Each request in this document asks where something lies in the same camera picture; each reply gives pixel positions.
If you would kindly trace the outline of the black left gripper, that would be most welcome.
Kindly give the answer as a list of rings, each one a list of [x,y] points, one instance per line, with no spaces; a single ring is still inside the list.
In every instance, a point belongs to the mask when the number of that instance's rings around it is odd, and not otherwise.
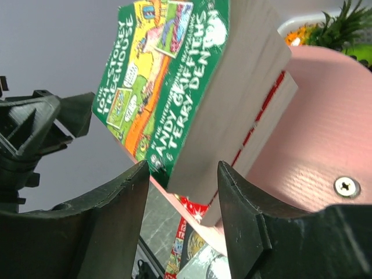
[[[60,98],[35,90],[1,99],[1,210],[17,213],[26,202],[19,191],[40,183],[34,171],[40,159],[72,142],[55,120],[74,138],[88,134],[94,98],[93,92]]]

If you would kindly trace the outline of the green 104-storey treehouse book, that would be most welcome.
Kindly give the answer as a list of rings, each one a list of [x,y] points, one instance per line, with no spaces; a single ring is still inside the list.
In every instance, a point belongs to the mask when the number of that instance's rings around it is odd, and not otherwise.
[[[92,111],[167,192],[208,203],[291,56],[270,1],[135,1]]]

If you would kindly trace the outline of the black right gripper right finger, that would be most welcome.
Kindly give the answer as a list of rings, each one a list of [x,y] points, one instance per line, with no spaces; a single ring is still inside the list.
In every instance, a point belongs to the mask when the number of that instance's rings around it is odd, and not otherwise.
[[[309,213],[217,167],[232,278],[370,278],[371,206],[331,205]]]

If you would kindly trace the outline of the red 156-storey treehouse book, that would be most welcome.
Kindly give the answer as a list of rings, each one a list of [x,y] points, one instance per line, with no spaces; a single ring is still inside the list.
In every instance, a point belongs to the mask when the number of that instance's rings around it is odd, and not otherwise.
[[[278,122],[292,101],[298,86],[287,71],[282,71],[263,102],[255,122],[251,125],[242,148],[236,154],[231,166],[237,168],[243,176],[260,155]],[[218,190],[208,205],[191,202],[186,197],[177,197],[183,208],[198,224],[212,207],[212,211],[220,209]]]

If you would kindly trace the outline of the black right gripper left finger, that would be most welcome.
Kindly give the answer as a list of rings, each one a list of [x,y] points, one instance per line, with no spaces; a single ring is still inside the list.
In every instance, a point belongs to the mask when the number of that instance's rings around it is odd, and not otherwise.
[[[1,212],[1,277],[130,278],[148,188],[141,161],[51,210]]]

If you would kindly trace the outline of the grey Great Gatsby book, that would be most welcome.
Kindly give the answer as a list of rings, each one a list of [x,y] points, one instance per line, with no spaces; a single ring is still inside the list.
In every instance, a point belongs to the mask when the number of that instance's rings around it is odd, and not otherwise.
[[[228,258],[206,244],[181,269],[176,278],[231,279]]]

